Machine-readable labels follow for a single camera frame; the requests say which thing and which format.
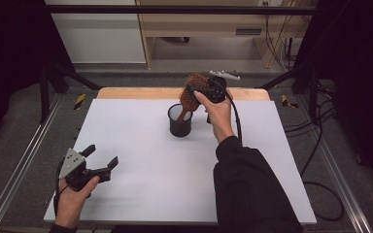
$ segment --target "wooden table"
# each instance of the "wooden table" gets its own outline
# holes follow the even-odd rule
[[[182,92],[180,87],[104,87],[97,99],[172,99]],[[234,100],[270,100],[264,89],[231,87]]]
[[[317,223],[274,102],[263,89],[230,91],[245,125],[243,144],[262,151],[299,221]],[[81,221],[217,224],[213,168],[218,143],[202,107],[193,113],[189,135],[170,134],[167,111],[179,103],[181,92],[179,87],[104,87],[99,91],[74,150],[94,144],[88,167],[104,167],[116,155],[119,165],[111,180],[98,185],[86,200]],[[44,220],[54,219],[51,203]]]

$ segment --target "black tripod leg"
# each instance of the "black tripod leg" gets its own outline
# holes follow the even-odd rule
[[[99,89],[102,88],[102,86],[97,85],[97,84],[95,84],[95,83],[93,83],[93,82],[91,82],[91,81],[88,81],[88,80],[86,80],[85,78],[83,78],[83,77],[77,75],[75,72],[71,72],[71,71],[69,71],[69,70],[63,68],[63,67],[60,66],[60,65],[57,65],[57,64],[52,63],[51,66],[52,66],[56,71],[60,72],[61,74],[64,74],[64,75],[66,75],[66,76],[68,76],[68,77],[71,77],[72,79],[78,81],[79,83],[82,83],[82,84],[86,85],[87,87],[89,87],[89,88],[91,88],[91,89],[93,89],[93,90],[99,90]]]
[[[264,84],[260,87],[255,87],[255,88],[262,88],[262,89],[268,90],[268,89],[276,86],[279,83],[282,83],[283,81],[285,81],[289,78],[297,77],[300,74],[300,72],[302,72],[303,68],[304,68],[304,65],[299,64],[298,66],[294,67],[293,69],[291,69],[288,72],[285,72],[283,75],[274,79],[273,81],[270,81],[270,82],[268,82],[268,83],[266,83],[266,84]]]
[[[41,120],[43,123],[50,114],[50,92],[48,90],[48,79],[46,74],[46,67],[42,67],[39,74],[40,88],[41,88]]]
[[[310,82],[310,104],[309,104],[309,114],[311,120],[318,124],[317,117],[317,98],[318,98],[318,74],[317,71],[313,70],[313,77]]]

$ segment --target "black pen holder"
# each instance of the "black pen holder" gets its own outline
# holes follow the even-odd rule
[[[172,135],[178,138],[183,138],[190,133],[192,112],[187,112],[184,120],[177,121],[183,111],[181,104],[175,104],[168,110],[169,131]]]

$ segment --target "white wall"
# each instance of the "white wall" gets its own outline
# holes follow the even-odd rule
[[[47,4],[135,5],[134,0],[46,0]],[[52,14],[73,63],[145,63],[136,15]]]

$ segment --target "black sleeve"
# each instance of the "black sleeve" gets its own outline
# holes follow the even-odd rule
[[[302,232],[292,206],[259,150],[231,136],[217,147],[214,185],[220,232]]]
[[[51,226],[50,233],[75,233],[77,232],[78,228],[68,228],[60,225],[56,225],[55,223]]]

